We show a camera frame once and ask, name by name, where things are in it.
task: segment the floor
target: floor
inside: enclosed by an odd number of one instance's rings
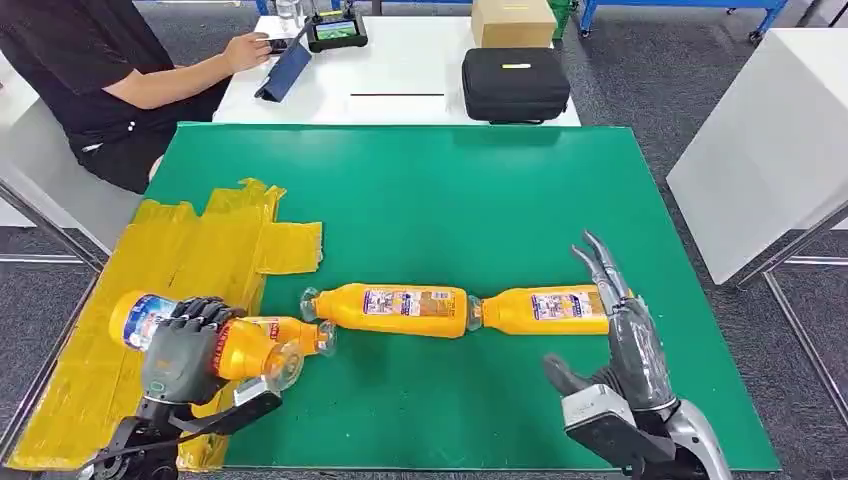
[[[227,39],[255,22],[252,5],[175,5],[145,2],[139,9],[178,63],[217,53]],[[803,5],[790,3],[778,26],[791,26]],[[467,15],[468,6],[384,6],[387,15]],[[631,126],[698,273],[740,374],[751,394],[783,472],[736,478],[848,478],[848,430],[761,281],[747,290],[716,287],[665,183],[665,176],[753,52],[747,32],[754,11],[602,7],[593,33],[578,39],[575,19],[563,38],[563,62],[586,125]],[[55,249],[25,229],[0,229],[0,253]],[[805,254],[848,255],[848,232],[833,232]],[[848,392],[848,269],[784,267],[777,274],[843,391]],[[0,427],[16,408],[52,338],[85,287],[81,267],[0,265]],[[478,480],[597,478],[579,473],[226,472],[215,478],[353,478]],[[187,478],[209,477],[187,475]]]

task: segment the white label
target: white label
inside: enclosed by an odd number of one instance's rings
[[[592,315],[589,294],[586,292],[533,295],[532,302],[536,320],[584,318]]]
[[[367,290],[362,311],[366,315],[446,317],[453,314],[450,292],[422,290]]]

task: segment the yellow tape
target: yellow tape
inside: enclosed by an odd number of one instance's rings
[[[269,275],[308,273],[321,261],[320,223],[271,223],[259,241],[256,271]]]
[[[85,304],[9,467],[79,468],[109,442],[121,418],[133,414],[141,398],[142,356],[115,344],[106,327],[126,292],[173,299],[218,295],[257,314],[263,273],[317,268],[320,224],[274,226],[285,190],[266,189],[254,179],[241,183],[240,189],[214,190],[201,217],[188,203],[142,202]],[[195,414],[230,407],[234,388],[228,385],[212,402],[196,407]],[[226,444],[225,437],[216,435],[186,442],[180,446],[178,465],[188,470],[220,467]]]

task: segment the robotic thumb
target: robotic thumb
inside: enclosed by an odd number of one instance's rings
[[[577,393],[592,384],[585,378],[574,373],[559,356],[549,353],[542,359],[542,368],[548,381],[563,397]]]

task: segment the water bottle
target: water bottle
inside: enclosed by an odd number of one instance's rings
[[[303,7],[300,0],[275,0],[283,35],[294,37],[303,28]]]

